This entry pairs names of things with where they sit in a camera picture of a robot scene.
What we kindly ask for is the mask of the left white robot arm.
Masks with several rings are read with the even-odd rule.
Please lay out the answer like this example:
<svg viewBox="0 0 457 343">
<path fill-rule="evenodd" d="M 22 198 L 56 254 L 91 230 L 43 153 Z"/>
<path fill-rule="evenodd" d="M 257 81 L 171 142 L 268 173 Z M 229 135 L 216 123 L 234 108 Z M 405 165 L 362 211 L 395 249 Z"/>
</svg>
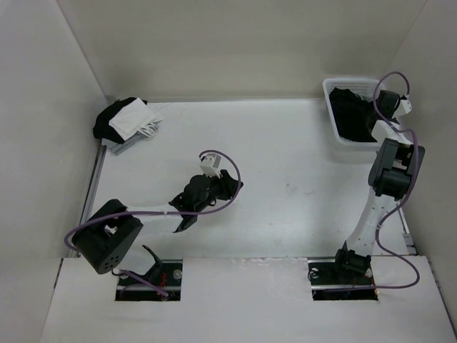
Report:
<svg viewBox="0 0 457 343">
<path fill-rule="evenodd" d="M 196 175 L 167 205 L 150 208 L 158 215 L 140 215 L 139 209 L 128 209 L 118 199 L 111 199 L 90 218 L 90 225 L 71 235 L 71 244 L 97 274 L 128 270 L 143 284 L 154 284 L 160 277 L 160 266 L 153 261 L 146 237 L 187 230 L 196 223 L 198 213 L 217 202 L 233 200 L 242 186 L 225 169 L 219 177 Z"/>
</svg>

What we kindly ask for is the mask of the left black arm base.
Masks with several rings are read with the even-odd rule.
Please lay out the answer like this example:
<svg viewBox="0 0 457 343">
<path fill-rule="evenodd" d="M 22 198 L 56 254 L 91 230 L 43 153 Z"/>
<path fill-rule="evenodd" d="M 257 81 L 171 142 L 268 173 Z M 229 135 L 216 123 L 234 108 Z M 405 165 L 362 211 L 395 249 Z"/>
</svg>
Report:
<svg viewBox="0 0 457 343">
<path fill-rule="evenodd" d="M 161 259 L 148 246 L 143 245 L 141 251 L 134 252 L 138 256 L 141 267 L 146 271 L 141 274 L 128 269 L 131 274 L 146 280 L 157 288 L 164 290 L 165 297 L 149 285 L 139 280 L 113 270 L 111 274 L 117 277 L 115 300 L 118 302 L 179 302 L 181 300 L 181 284 L 184 263 L 182 259 Z"/>
</svg>

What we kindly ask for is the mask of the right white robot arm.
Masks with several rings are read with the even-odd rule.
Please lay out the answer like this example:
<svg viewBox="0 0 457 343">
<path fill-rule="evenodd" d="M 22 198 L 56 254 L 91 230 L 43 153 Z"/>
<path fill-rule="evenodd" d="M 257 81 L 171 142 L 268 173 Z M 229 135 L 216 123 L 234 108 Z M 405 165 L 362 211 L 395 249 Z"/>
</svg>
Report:
<svg viewBox="0 0 457 343">
<path fill-rule="evenodd" d="M 381 147 L 368 175 L 370 191 L 362 215 L 331 265 L 333 278 L 342 283 L 362 277 L 371 268 L 373 247 L 381 246 L 380 230 L 409 199 L 426 153 L 416 133 L 401 129 L 395 121 L 398 110 L 408 111 L 407 96 L 386 90 L 375 95 L 372 104 L 378 118 L 371 135 Z"/>
</svg>

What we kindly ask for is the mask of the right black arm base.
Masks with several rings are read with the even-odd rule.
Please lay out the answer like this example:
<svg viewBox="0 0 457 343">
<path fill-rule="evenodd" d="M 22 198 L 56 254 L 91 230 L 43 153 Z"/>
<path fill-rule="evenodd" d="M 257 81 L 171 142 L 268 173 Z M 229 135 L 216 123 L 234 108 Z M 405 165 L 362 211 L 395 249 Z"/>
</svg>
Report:
<svg viewBox="0 0 457 343">
<path fill-rule="evenodd" d="M 353 290 L 372 287 L 373 277 L 352 272 L 337 272 L 331 260 L 311 260 L 308 263 L 308 280 L 314 301 L 377 301 L 375 289 Z"/>
</svg>

